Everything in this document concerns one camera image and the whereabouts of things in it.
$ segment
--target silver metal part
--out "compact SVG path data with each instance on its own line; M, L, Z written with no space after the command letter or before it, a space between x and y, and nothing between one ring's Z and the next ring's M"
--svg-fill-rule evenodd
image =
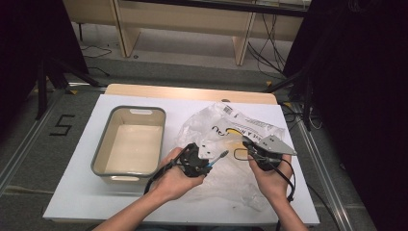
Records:
M297 155L297 152L281 141L274 135L270 135L265 137L257 143L258 146L264 148L266 151L274 152L278 154L289 154L289 155Z

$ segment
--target white tabletop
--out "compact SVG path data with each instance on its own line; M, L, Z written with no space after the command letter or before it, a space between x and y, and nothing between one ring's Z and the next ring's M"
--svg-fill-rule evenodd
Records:
M144 185L107 183L90 163L111 110L120 105L159 107L166 111L162 158L175 146L183 123L213 101L101 95L75 152L43 217L54 221L96 221L111 217L142 196ZM280 106L230 103L246 116L285 128L284 142L293 146ZM292 206L305 224L319 224L297 157L293 157L296 191ZM167 224L262 225L276 223L277 215L257 189L247 162L218 161L203 185L170 201L144 222Z

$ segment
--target white table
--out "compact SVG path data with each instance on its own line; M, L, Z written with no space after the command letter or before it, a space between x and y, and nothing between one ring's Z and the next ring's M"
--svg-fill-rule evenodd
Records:
M93 174L90 169L90 163L105 123L114 107L119 105L154 106L166 111L163 158L174 147L175 137L183 123L194 113L214 103L214 101L200 100L101 95L43 217L54 221L104 220L142 196L144 185L109 184ZM248 103L231 103L230 105L246 116L287 128L279 106ZM293 146L288 129L286 129L284 141ZM261 208L262 206L248 205L247 202L250 200L245 203L240 200L245 194L245 188L240 186L241 178L231 177L230 180L236 182L235 188L224 187L213 191L210 188L211 193L208 193L211 186L208 186L210 184L206 182L214 180L211 179L212 175L217 176L217 168L222 165L222 160L220 160L202 186L193 189L176 201L168 202L149 215L144 222L251 226L276 223L277 215L269 206ZM250 170L245 162L239 165ZM319 224L296 157L293 157L293 168L296 175L296 192L292 205L304 223ZM250 179L253 176L248 174L248 177L249 181L256 186L255 179Z

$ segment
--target floor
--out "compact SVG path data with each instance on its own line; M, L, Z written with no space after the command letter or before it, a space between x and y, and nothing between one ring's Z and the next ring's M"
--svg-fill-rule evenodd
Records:
M79 38L79 26L75 23L72 23L72 26L77 38ZM79 40L79 43L83 49L85 57L98 57L98 59L124 62L182 64L231 70L255 70L263 71L266 74L276 73L276 71L269 66L259 64L259 62L249 53L246 54L243 65L237 66L235 64L232 40L229 37L196 33L143 30L131 57L123 58L120 54L115 27L84 24L82 25L82 30L83 39ZM265 41L263 39L252 39L251 44L255 49L261 50ZM292 43L289 41L276 41L276 44L282 57L286 58L289 54ZM278 65L271 50L272 46L268 43L262 54L273 64ZM92 71L98 72L104 70L101 68L99 70L93 69ZM283 102L288 100L285 92L286 91L276 95L279 101ZM25 120L18 122L18 124L16 124L16 129L26 131L27 133L30 123L31 121ZM322 197L324 197L323 200L326 201L326 203L323 203L311 190L311 195L321 222L320 225L311 228L311 230L337 229L336 222L330 217L330 214L325 208L327 201L330 202L336 200L338 202L334 202L328 206L337 212L341 212L342 210L345 211L343 215L336 215L336 218L338 219L345 219L338 220L341 230L375 230L372 221L370 220L370 216L367 214L358 194L353 190L346 172L339 167L341 162L336 156L336 150L330 144L330 136L324 131L324 126L317 129L319 128L319 122L317 121L316 124L314 123L316 127L313 129L312 133L307 133L303 131L304 127L301 124L302 123L296 119L288 122L288 127L291 129L291 136L293 137L293 143L295 148L310 150L310 157L308 156L308 158L299 159L299 161L302 165L303 171L310 172L310 174L305 173L306 180L310 179L311 182L313 180L321 182L321 184L315 185L315 189ZM18 141L22 140L24 132L17 134L19 135L13 137L15 142L11 143L11 145L1 146L2 151L12 152L14 149L17 149L19 146ZM319 164L323 164L324 167L317 167ZM17 189L17 191L21 193L20 190L26 191L27 189ZM33 200L36 200L36 195L32 195L32 197L26 196L21 199L20 203L23 205L30 205L33 203ZM0 208L9 208L13 206L8 203L11 202L0 200ZM32 215L27 214L24 215L24 217L29 218L32 217ZM78 226L74 225L72 226L72 229L65 227L66 230L76 230L75 228L78 228Z

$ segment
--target gray carpet floor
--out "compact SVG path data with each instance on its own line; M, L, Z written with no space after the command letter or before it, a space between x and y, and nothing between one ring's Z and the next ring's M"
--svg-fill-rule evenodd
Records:
M197 67L178 64L152 64L124 62L115 60L87 59L89 67L99 67L110 73L105 76L97 69L91 69L90 74L95 80L103 83L140 84L153 86L174 86L187 88L204 88L217 90L261 91L272 80L279 81L280 76L271 74L269 77L259 71L233 70L209 67ZM81 82L76 77L67 75L71 82ZM286 101L289 89L276 93L279 101ZM64 174L81 134L87 125L89 116L96 100L102 91L90 88L78 88L76 94L67 93L58 102L52 115L41 131L35 145L21 164L11 181L11 186L22 187L14 191L6 191L0 197L0 230L87 230L90 223L56 223L42 218L52 192ZM24 136L28 133L37 113L38 96L31 93L20 112L11 122L7 136L0 142L0 169L2 169L17 149ZM62 132L55 125L61 115L74 115L65 118L72 125L66 136L50 136L51 133ZM327 201L324 189L319 181L316 168L308 153L307 146L299 132L298 124L288 123L291 129L293 144L297 150L305 179L318 194ZM330 136L324 125L313 129L320 154L329 169L330 176L346 207L350 222L355 230L375 230L364 205L354 190L341 163L336 150L331 144ZM311 192L315 207L320 217L320 225L311 230L336 230L336 224L330 217L322 201Z

